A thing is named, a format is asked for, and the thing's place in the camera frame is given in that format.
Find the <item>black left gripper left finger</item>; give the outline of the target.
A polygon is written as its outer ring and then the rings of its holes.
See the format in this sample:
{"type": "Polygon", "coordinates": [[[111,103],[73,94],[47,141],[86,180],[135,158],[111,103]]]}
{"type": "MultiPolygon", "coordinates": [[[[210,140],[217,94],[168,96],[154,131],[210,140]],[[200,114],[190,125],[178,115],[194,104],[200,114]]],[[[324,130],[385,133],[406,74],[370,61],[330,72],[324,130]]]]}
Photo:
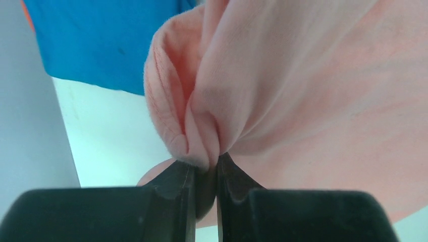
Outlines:
{"type": "Polygon", "coordinates": [[[23,193],[1,241],[195,241],[195,168],[176,161],[140,187],[23,193]]]}

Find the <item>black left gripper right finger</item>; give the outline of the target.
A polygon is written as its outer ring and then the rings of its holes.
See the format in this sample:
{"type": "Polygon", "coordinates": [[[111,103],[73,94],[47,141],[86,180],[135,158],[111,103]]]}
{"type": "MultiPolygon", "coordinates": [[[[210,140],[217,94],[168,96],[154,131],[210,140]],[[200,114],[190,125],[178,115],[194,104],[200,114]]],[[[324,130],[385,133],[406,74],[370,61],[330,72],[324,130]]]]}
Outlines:
{"type": "Polygon", "coordinates": [[[220,241],[397,241],[370,194],[338,190],[269,190],[229,154],[217,163],[220,241]]]}

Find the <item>pink t shirt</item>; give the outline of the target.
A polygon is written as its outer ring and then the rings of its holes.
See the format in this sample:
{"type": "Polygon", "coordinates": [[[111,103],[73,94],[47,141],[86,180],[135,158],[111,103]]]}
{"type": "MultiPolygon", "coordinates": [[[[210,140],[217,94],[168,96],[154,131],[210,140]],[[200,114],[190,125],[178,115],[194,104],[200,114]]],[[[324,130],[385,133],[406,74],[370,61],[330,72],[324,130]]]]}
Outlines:
{"type": "Polygon", "coordinates": [[[144,87],[201,170],[198,227],[224,153],[267,188],[367,191],[393,222],[427,205],[427,1],[206,1],[157,30],[144,87]]]}

